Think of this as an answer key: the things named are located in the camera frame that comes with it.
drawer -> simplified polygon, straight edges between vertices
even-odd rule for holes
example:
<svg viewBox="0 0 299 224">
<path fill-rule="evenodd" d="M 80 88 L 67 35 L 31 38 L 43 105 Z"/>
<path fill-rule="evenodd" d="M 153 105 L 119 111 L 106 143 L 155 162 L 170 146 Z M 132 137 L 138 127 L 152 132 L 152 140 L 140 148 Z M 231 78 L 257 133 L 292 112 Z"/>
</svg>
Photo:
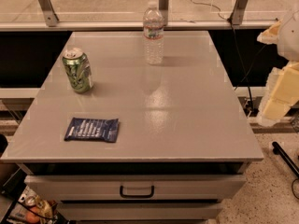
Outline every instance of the drawer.
<svg viewBox="0 0 299 224">
<path fill-rule="evenodd" d="M 71 220 L 202 220 L 215 218 L 220 203 L 94 203 L 59 204 Z"/>
<path fill-rule="evenodd" d="M 46 200 L 222 200 L 245 184 L 243 175 L 28 175 L 25 183 Z"/>
</svg>

beige object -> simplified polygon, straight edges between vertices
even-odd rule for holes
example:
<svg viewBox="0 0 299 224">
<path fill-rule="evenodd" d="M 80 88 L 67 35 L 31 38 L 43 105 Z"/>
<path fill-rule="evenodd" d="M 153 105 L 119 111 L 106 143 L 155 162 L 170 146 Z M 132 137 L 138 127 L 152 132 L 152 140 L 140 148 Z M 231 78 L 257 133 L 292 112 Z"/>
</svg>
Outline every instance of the beige object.
<svg viewBox="0 0 299 224">
<path fill-rule="evenodd" d="M 278 31 L 278 55 L 299 61 L 299 1 L 283 18 Z"/>
<path fill-rule="evenodd" d="M 258 122 L 263 126 L 274 125 L 299 101 L 299 63 L 289 62 L 282 70 L 276 69 L 271 74 L 276 78 L 269 76 L 267 83 L 271 84 L 259 107 Z"/>
<path fill-rule="evenodd" d="M 277 44 L 278 43 L 278 31 L 281 21 L 275 22 L 267 30 L 259 34 L 257 40 L 265 44 Z"/>
</svg>

cable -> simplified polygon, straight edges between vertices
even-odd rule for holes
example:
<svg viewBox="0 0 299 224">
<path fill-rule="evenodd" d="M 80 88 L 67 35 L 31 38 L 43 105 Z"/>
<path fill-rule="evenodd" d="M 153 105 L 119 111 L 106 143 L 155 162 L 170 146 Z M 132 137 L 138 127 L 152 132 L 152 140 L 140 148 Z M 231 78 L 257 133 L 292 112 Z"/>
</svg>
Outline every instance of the cable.
<svg viewBox="0 0 299 224">
<path fill-rule="evenodd" d="M 209 3 L 197 3 L 197 2 L 194 2 L 193 0 L 190 0 L 192 3 L 194 3 L 194 4 L 196 4 L 196 5 L 205 5 L 205 6 L 211 6 L 211 7 L 214 7 L 214 8 L 216 8 L 219 12 L 218 12 L 218 16 L 220 17 L 220 18 L 222 18 L 223 20 L 226 20 L 227 21 L 227 19 L 225 19 L 225 18 L 223 18 L 223 16 L 221 16 L 221 9 L 218 7 L 218 6 L 216 6 L 216 5 L 213 5 L 213 4 L 209 4 Z"/>
<path fill-rule="evenodd" d="M 250 88 L 250 85 L 249 85 L 249 79 L 248 79 L 248 76 L 247 76 L 247 72 L 246 72 L 246 69 L 245 69 L 245 66 L 244 66 L 244 63 L 243 63 L 243 59 L 242 59 L 242 56 L 241 56 L 241 53 L 240 53 L 240 50 L 239 50 L 239 47 L 237 45 L 237 40 L 236 40 L 236 34 L 235 34 L 235 28 L 234 26 L 232 25 L 231 23 L 231 27 L 232 27 L 232 31 L 234 33 L 234 41 L 235 41 L 235 48 L 236 48 L 236 52 L 237 52 L 237 55 L 240 59 L 240 62 L 241 62 L 241 65 L 242 65 L 242 68 L 243 68 L 243 72 L 244 72 L 244 78 L 247 82 L 247 87 L 248 87 L 248 90 L 249 90 L 249 99 L 250 99 L 250 108 L 251 110 L 249 111 L 252 112 L 254 110 L 254 106 L 253 106 L 253 99 L 252 99 L 252 95 L 251 95 L 251 88 Z"/>
<path fill-rule="evenodd" d="M 238 84 L 235 86 L 235 90 L 239 87 L 239 85 L 244 81 L 244 79 L 246 79 L 248 76 L 249 76 L 249 73 L 251 72 L 251 69 L 253 68 L 253 66 L 254 66 L 254 63 L 255 63 L 255 60 L 256 60 L 256 58 L 258 57 L 258 55 L 263 51 L 263 49 L 266 47 L 267 45 L 266 44 L 264 44 L 263 46 L 262 46 L 262 48 L 255 54 L 255 56 L 254 56 L 254 58 L 253 58 L 253 60 L 252 60 L 252 63 L 251 63 L 251 65 L 250 65 L 250 67 L 249 67 L 249 70 L 248 70 L 248 72 L 244 75 L 244 77 L 238 82 Z"/>
<path fill-rule="evenodd" d="M 299 196 L 297 196 L 297 195 L 296 195 L 296 192 L 294 191 L 294 184 L 295 184 L 297 181 L 299 181 L 299 178 L 297 178 L 297 179 L 295 179 L 295 180 L 292 181 L 292 194 L 294 195 L 294 197 L 295 197 L 296 199 L 299 199 Z"/>
<path fill-rule="evenodd" d="M 38 213 L 36 213 L 36 212 L 30 210 L 30 208 L 29 208 L 28 206 L 24 205 L 23 203 L 21 203 L 21 202 L 19 202 L 19 201 L 17 201 L 17 203 L 20 204 L 20 205 L 21 205 L 23 208 L 25 208 L 27 211 L 33 213 L 34 215 L 36 215 L 36 216 L 38 216 L 38 217 L 40 217 L 40 218 L 43 218 L 43 219 L 46 219 L 46 220 L 56 220 L 56 218 L 48 218 L 48 217 L 43 217 L 43 216 L 39 215 Z"/>
<path fill-rule="evenodd" d="M 293 19 L 294 15 L 295 15 L 296 13 L 299 13 L 299 10 L 294 11 L 294 12 L 292 13 L 292 16 L 291 16 L 287 21 L 285 21 L 283 25 L 281 25 L 281 26 L 279 27 L 279 30 L 280 30 L 280 31 L 282 31 L 282 28 L 283 28 L 286 24 L 288 24 L 288 22 L 289 22 L 290 20 Z"/>
</svg>

black panel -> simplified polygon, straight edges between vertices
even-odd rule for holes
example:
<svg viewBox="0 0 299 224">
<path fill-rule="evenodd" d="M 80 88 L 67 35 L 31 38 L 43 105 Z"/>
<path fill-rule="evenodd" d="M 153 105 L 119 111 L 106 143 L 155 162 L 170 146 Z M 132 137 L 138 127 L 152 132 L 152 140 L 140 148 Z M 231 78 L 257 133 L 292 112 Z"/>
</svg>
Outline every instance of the black panel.
<svg viewBox="0 0 299 224">
<path fill-rule="evenodd" d="M 40 88 L 71 32 L 1 32 L 0 87 Z"/>
<path fill-rule="evenodd" d="M 35 175 L 235 175 L 242 162 L 26 163 Z"/>
<path fill-rule="evenodd" d="M 218 199 L 180 199 L 180 200 L 154 200 L 154 199 L 149 199 L 149 200 L 61 200 L 62 203 L 66 204 L 95 204 L 95 203 L 140 203 L 140 204 L 173 204 L 173 203 L 185 203 L 185 204 L 190 204 L 190 203 L 218 203 Z"/>
<path fill-rule="evenodd" d="M 246 71 L 255 61 L 248 76 L 250 86 L 264 86 L 273 67 L 281 68 L 287 64 L 288 61 L 278 55 L 276 45 L 266 45 L 256 56 L 264 46 L 263 43 L 257 41 L 258 35 L 263 31 L 257 29 L 235 30 L 235 35 L 233 30 L 209 31 L 233 86 L 248 85 L 246 80 L 240 83 L 244 77 L 244 70 L 237 53 L 235 39 Z"/>
</svg>

drawer handle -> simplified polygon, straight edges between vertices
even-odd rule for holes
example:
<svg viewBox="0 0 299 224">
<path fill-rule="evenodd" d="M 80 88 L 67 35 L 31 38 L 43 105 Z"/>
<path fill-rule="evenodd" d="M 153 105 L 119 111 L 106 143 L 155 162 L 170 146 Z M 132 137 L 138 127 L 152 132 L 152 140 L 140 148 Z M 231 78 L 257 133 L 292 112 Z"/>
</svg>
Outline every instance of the drawer handle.
<svg viewBox="0 0 299 224">
<path fill-rule="evenodd" d="M 155 193 L 155 187 L 150 187 L 150 194 L 147 195 L 127 195 L 123 193 L 123 186 L 120 187 L 120 195 L 122 198 L 151 198 Z"/>
</svg>

